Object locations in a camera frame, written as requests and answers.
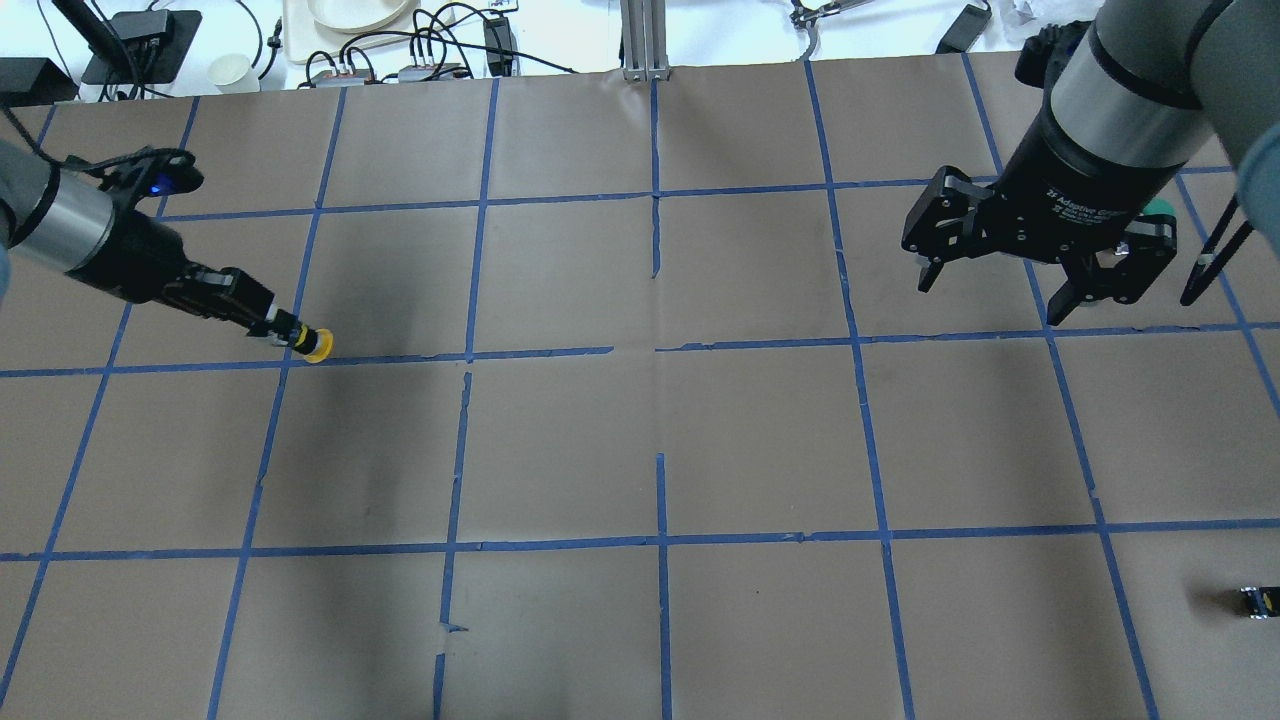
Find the robotic arm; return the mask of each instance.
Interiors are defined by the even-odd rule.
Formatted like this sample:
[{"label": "robotic arm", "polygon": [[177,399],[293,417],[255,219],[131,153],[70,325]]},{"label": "robotic arm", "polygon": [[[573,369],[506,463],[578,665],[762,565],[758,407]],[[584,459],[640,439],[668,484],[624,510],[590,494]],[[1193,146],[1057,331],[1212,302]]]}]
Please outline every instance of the robotic arm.
[{"label": "robotic arm", "polygon": [[1082,302],[1137,302],[1178,251],[1152,199],[1213,131],[1239,206],[1280,250],[1276,68],[1274,0],[1108,0],[1092,24],[1047,28],[1018,61],[1044,101],[1009,167],[989,187],[943,167],[908,215],[919,290],[952,260],[1005,252],[1062,265],[1052,325]]},{"label": "robotic arm", "polygon": [[239,268],[188,260],[178,233],[136,209],[143,197],[198,188],[204,176],[195,156],[148,147],[99,164],[58,161],[3,110],[36,155],[0,141],[0,263],[8,249],[122,300],[229,320],[308,363],[328,357],[329,331],[278,307],[275,295]]}]

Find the yellow object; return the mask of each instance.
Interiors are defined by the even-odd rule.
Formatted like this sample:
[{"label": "yellow object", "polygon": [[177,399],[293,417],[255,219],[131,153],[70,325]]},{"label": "yellow object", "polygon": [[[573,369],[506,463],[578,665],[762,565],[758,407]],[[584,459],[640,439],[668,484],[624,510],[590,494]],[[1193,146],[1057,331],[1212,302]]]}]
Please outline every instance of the yellow object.
[{"label": "yellow object", "polygon": [[310,355],[302,356],[303,360],[312,365],[324,363],[329,357],[329,354],[333,352],[333,333],[324,328],[314,332],[316,333],[316,348]]}]

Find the black box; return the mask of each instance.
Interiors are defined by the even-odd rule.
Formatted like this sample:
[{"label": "black box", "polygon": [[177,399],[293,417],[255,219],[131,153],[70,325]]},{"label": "black box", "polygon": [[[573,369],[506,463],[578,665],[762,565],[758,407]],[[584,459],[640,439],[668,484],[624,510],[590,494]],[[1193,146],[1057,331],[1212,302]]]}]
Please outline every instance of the black box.
[{"label": "black box", "polygon": [[52,105],[76,97],[79,87],[49,58],[0,58],[0,104]]}]

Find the metal bracket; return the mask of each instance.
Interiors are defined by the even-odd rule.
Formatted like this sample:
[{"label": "metal bracket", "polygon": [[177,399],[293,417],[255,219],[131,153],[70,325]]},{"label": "metal bracket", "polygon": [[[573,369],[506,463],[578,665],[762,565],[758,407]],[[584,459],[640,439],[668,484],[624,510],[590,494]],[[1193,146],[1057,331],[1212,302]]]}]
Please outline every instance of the metal bracket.
[{"label": "metal bracket", "polygon": [[667,79],[667,0],[622,0],[622,74],[631,82]]}]

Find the white bowl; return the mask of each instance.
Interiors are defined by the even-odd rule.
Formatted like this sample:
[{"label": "white bowl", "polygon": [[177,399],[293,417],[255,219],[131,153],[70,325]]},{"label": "white bowl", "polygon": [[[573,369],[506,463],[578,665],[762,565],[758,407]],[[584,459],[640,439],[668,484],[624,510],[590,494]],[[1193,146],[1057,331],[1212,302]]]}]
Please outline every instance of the white bowl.
[{"label": "white bowl", "polygon": [[378,29],[396,19],[413,0],[307,0],[319,24],[356,35]]}]

